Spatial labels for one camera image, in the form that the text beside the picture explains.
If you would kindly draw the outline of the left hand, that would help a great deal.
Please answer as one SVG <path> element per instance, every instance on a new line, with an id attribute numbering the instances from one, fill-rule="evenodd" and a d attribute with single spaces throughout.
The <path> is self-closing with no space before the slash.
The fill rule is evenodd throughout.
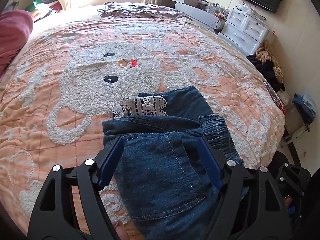
<path id="1" fill-rule="evenodd" d="M 129 234 L 124 229 L 124 224 L 121 221 L 118 220 L 113 226 L 120 240 L 130 240 Z"/>

